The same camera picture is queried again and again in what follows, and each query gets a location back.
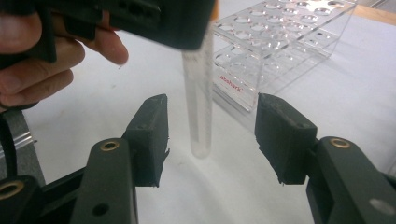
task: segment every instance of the finger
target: finger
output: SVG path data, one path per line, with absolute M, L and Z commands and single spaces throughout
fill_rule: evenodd
M 128 50 L 114 31 L 97 27 L 94 40 L 70 35 L 64 27 L 64 19 L 60 15 L 53 16 L 55 34 L 63 37 L 74 38 L 85 46 L 102 54 L 109 61 L 124 64 L 128 61 Z
M 0 70 L 0 93 L 15 94 L 82 62 L 85 52 L 77 41 L 61 37 L 55 41 L 56 63 L 29 58 Z
M 36 13 L 29 16 L 0 14 L 0 53 L 28 50 L 40 39 L 41 29 Z
M 34 104 L 63 89 L 72 81 L 73 73 L 68 69 L 16 94 L 0 95 L 0 102 L 6 106 Z

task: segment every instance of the fingertip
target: fingertip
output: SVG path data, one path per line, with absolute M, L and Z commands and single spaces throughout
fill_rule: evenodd
M 0 14 L 0 53 L 19 53 L 34 46 L 41 36 L 41 21 L 29 16 Z

